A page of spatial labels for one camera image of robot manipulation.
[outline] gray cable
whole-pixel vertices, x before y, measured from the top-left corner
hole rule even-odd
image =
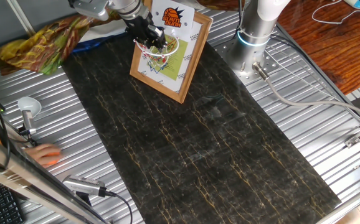
[[[338,105],[338,106],[343,106],[343,107],[350,108],[350,109],[355,110],[355,111],[360,113],[360,108],[357,108],[357,107],[352,106],[352,105],[347,104],[347,103],[342,103],[342,102],[337,102],[337,101],[317,101],[317,102],[306,102],[306,103],[292,102],[292,101],[289,101],[289,100],[285,99],[284,97],[282,97],[275,90],[273,84],[271,83],[271,81],[269,79],[267,79],[266,82],[269,85],[269,87],[272,89],[273,93],[278,97],[278,99],[280,99],[282,102],[284,102],[284,103],[286,103],[288,105],[292,105],[292,106]]]

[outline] human hand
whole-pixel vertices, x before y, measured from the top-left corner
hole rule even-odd
[[[61,149],[53,144],[27,148],[25,152],[45,168],[56,164],[61,159]]]

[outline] patterned fabric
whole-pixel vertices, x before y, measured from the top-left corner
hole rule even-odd
[[[210,9],[238,10],[238,0],[197,0]],[[45,26],[27,40],[15,40],[0,47],[0,72],[7,75],[27,69],[50,75],[64,62],[83,35],[93,26],[120,19],[107,9],[110,18],[99,21],[76,15]]]

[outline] white robotic arm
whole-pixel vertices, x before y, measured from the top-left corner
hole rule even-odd
[[[254,75],[252,65],[264,63],[264,51],[280,13],[290,0],[246,0],[237,41],[225,60],[238,76]]]
[[[257,13],[264,21],[272,21],[280,16],[291,0],[259,0]]]
[[[149,9],[141,0],[69,0],[71,7],[85,16],[106,21],[109,14],[106,7],[115,10],[125,21],[126,31],[147,48],[166,46],[163,27],[154,26]]]

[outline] picture frame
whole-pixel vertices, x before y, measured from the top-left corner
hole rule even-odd
[[[145,0],[144,4],[151,10],[152,0]],[[186,99],[188,89],[190,87],[195,70],[198,66],[198,61],[201,57],[202,50],[205,46],[207,36],[209,35],[209,29],[211,28],[211,25],[212,25],[212,19],[208,16],[205,16],[205,15],[199,13],[199,12],[194,13],[194,21],[197,23],[200,23],[202,26],[199,31],[196,45],[194,47],[194,50],[192,51],[190,62],[188,64],[187,70],[184,74],[184,80],[181,83],[181,87],[180,87],[180,90],[178,93],[170,90],[169,88],[165,87],[164,85],[156,82],[152,78],[147,77],[146,75],[143,75],[142,73],[140,73],[138,71],[142,52],[137,46],[135,46],[133,60],[131,62],[130,75],[137,78],[138,80],[142,81],[143,83],[149,85],[150,87],[154,88],[155,90],[160,91],[161,93],[165,94],[166,96],[176,100],[177,102],[183,103],[184,100]]]

